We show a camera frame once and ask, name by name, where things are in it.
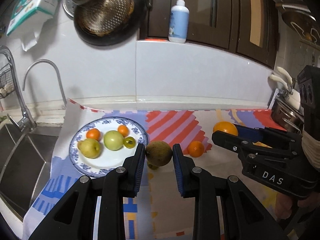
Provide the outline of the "stainless steel pot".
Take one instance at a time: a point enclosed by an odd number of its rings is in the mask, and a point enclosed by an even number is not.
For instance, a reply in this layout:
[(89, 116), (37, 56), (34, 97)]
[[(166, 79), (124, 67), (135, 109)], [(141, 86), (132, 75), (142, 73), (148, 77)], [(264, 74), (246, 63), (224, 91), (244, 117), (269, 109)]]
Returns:
[(302, 133), (304, 117), (279, 97), (276, 97), (274, 100), (271, 108), (271, 118), (288, 132)]

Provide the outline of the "large rough orange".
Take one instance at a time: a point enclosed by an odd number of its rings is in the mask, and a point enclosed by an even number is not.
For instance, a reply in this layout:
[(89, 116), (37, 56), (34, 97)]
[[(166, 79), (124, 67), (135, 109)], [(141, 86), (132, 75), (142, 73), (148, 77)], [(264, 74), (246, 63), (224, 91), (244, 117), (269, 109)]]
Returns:
[(239, 135), (237, 127), (233, 123), (227, 121), (217, 122), (213, 127), (213, 133), (217, 131), (225, 132), (234, 136)]

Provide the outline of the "yellow green pear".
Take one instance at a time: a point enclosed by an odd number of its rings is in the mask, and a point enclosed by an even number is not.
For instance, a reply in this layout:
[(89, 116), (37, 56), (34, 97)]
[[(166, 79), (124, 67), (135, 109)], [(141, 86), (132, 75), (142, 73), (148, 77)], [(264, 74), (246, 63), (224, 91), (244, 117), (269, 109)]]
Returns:
[(80, 140), (77, 147), (86, 158), (95, 159), (100, 155), (100, 143), (95, 139)]

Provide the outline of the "pull-down chrome faucet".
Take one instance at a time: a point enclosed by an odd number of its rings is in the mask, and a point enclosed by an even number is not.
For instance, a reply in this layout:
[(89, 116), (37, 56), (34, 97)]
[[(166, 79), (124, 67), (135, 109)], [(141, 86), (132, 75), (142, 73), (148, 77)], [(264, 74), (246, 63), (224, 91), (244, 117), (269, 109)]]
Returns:
[(18, 98), (18, 102), (20, 104), (21, 112), (22, 112), (22, 118), (18, 122), (16, 122), (9, 114), (7, 114), (8, 119), (11, 121), (11, 123), (20, 130), (20, 132), (23, 132), (24, 130), (33, 130), (36, 128), (36, 122), (33, 119), (29, 108), (25, 104), (22, 91), (20, 89), (20, 85), (18, 82), (16, 67), (13, 55), (10, 51), (10, 49), (6, 46), (1, 46), (1, 54), (4, 55), (8, 61), (8, 64), (10, 66), (10, 71), (12, 74), (12, 81), (14, 84), (14, 89)]

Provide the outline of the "small tangerine far plate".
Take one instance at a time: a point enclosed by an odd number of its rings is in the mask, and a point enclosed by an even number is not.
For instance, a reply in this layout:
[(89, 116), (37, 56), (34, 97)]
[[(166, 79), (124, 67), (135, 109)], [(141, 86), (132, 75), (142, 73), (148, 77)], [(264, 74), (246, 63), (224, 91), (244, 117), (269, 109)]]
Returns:
[(127, 126), (125, 125), (120, 125), (118, 128), (117, 128), (117, 131), (123, 136), (123, 137), (127, 137), (129, 135), (129, 129)]

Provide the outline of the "white blue pump bottle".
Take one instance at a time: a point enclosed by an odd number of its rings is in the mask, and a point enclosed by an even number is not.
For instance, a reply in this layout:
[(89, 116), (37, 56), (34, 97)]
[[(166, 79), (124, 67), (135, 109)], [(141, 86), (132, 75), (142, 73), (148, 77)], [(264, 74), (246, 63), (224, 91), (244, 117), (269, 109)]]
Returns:
[(170, 42), (185, 43), (188, 33), (189, 9), (184, 0), (177, 0), (171, 8), (168, 39)]

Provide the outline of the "blue white porcelain plate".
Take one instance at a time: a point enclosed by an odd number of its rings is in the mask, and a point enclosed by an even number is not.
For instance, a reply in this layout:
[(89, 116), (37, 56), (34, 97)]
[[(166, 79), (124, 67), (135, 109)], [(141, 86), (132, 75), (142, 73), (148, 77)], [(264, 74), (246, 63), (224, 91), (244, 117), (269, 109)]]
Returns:
[(138, 144), (146, 146), (147, 132), (138, 122), (120, 116), (103, 117), (80, 128), (69, 145), (69, 158), (82, 174), (107, 175), (134, 155)]

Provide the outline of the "large green apple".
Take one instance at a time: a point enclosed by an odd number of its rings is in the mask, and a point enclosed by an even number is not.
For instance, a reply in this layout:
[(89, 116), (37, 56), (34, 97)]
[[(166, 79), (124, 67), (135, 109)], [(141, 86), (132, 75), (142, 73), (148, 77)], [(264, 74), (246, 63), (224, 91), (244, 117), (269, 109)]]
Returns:
[(123, 146), (124, 137), (115, 130), (108, 131), (104, 135), (104, 145), (111, 151), (117, 151)]

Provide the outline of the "smooth orange fruit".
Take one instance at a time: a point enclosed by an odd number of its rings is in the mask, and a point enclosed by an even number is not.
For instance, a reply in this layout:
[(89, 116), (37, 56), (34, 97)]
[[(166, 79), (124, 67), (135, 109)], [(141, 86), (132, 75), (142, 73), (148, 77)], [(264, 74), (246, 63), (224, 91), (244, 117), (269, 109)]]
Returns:
[(188, 154), (193, 158), (198, 158), (204, 154), (204, 145), (200, 141), (192, 141), (188, 145)]

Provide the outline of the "tissue paper pack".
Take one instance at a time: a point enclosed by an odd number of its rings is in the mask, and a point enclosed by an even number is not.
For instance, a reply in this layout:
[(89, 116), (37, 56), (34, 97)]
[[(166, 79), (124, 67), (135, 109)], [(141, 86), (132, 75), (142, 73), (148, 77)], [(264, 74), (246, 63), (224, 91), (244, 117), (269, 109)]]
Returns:
[(20, 39), (22, 49), (33, 48), (44, 23), (53, 18), (59, 0), (19, 0), (7, 28), (7, 36)]

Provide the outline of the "curved chrome faucet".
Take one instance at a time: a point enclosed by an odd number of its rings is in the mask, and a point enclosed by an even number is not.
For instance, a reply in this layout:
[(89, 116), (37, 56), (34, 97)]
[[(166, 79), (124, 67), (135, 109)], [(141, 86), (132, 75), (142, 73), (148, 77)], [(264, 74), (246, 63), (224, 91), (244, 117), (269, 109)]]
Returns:
[(58, 102), (66, 108), (67, 98), (57, 65), (49, 59), (39, 59), (31, 63), (22, 78), (22, 91), (29, 93), (30, 102)]

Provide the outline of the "green tomato off plate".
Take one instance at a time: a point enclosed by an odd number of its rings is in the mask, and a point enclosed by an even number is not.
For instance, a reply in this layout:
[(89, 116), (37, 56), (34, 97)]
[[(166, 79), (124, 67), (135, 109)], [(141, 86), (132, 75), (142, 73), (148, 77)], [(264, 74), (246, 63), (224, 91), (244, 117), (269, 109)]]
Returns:
[(151, 170), (156, 170), (156, 169), (159, 168), (158, 166), (152, 165), (150, 162), (147, 162), (147, 166), (148, 166), (148, 168), (150, 168)]

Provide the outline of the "green tomato on plate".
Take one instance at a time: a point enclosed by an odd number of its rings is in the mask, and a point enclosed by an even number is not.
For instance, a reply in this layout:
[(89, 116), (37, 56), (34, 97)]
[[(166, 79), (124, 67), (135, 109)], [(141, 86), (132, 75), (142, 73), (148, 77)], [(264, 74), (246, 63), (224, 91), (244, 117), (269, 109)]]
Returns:
[(123, 144), (126, 148), (134, 148), (136, 146), (136, 140), (133, 137), (125, 137)]

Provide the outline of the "dark wooden window frame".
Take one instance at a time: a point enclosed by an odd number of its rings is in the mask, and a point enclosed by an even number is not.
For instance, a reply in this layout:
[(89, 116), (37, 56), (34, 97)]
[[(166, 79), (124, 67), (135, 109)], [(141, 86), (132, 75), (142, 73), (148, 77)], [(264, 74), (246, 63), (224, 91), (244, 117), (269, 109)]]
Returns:
[[(167, 39), (177, 0), (147, 0), (139, 38)], [(226, 50), (274, 68), (279, 21), (273, 0), (184, 0), (189, 9), (187, 41)]]

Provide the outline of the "brown kiwi fruit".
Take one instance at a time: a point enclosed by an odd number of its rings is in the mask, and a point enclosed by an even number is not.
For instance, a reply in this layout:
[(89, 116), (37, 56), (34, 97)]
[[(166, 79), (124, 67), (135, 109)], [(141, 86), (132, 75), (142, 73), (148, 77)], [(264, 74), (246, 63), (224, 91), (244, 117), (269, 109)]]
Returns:
[(146, 147), (146, 158), (152, 166), (165, 166), (172, 159), (172, 148), (164, 141), (152, 141)]

